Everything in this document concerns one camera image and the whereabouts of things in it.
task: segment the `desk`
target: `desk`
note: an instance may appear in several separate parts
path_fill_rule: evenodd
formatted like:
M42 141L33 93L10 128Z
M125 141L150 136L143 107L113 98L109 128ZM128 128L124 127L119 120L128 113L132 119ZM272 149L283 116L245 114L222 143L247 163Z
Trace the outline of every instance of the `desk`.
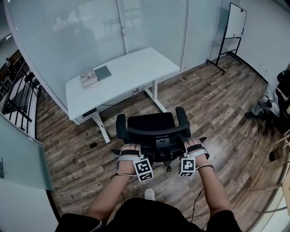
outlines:
M180 68L177 65L152 48L118 57L95 67L94 70L104 65L108 67L112 75L101 80L101 83L91 85L91 88L82 87L80 76L66 83L70 120L150 82L152 82L152 92L148 88L145 91L160 110L166 112L157 99L157 79L179 73ZM99 125L105 142L110 142L98 111L92 113L91 117Z

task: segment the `white cable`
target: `white cable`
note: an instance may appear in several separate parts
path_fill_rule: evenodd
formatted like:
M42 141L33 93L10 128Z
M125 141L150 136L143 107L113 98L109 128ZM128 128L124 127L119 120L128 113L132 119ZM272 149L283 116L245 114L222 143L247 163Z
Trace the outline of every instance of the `white cable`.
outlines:
M252 160L253 160L253 158L254 158L254 154L255 154L256 147L257 147L257 142L258 142L258 127L257 127L257 121L256 121L256 119L255 119L255 123L256 123L256 145L255 145L255 148L254 148L254 152L253 152L252 158L251 158L251 160L250 160L249 166L248 166L248 168L247 168L245 174L243 175L242 180L241 180L241 182L240 182L240 184L239 184L239 186L238 186L236 192L231 196L230 200L233 199L233 197L234 197L234 196L237 194L237 192L239 191L240 186L241 186L241 184L242 184L242 182L243 182L243 180L244 180L246 174L248 173L248 170L249 170L249 168L250 168L251 162L252 162Z

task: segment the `black office chair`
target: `black office chair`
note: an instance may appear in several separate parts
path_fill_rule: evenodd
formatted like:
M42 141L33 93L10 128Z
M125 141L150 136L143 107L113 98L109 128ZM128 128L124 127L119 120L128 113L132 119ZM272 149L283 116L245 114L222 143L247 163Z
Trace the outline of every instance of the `black office chair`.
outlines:
M150 164L163 162L167 171L171 171L170 163L178 156L184 157L184 142L188 141L191 132L190 124L182 107L175 108L179 126L175 126L172 113L157 113L128 118L120 114L116 120L117 137L125 144L141 145L141 152ZM116 155L120 150L112 150Z

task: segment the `desk leg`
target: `desk leg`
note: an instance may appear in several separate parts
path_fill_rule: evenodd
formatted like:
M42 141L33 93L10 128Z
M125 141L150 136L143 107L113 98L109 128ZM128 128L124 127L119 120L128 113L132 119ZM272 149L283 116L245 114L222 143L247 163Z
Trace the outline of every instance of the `desk leg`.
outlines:
M106 132L106 129L105 129L104 125L103 125L103 122L102 122L102 120L100 118L100 115L99 115L98 111L92 113L92 118L97 123L97 125L100 127L100 130L101 130L101 133L103 134L105 142L109 143L110 142L109 136L108 136L108 134Z
M153 81L152 82L152 92L153 93L148 88L145 89L145 92L148 94L148 96L154 101L154 103L158 106L158 108L163 113L166 113L167 112L167 110L165 109L165 107L157 99L157 81Z

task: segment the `book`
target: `book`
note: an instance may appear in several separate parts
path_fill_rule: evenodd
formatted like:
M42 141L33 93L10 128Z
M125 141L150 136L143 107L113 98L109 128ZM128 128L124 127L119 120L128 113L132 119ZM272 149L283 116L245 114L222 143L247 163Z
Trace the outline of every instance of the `book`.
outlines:
M94 70L86 71L81 75L82 86L83 88L88 88L90 85L98 82L98 78Z

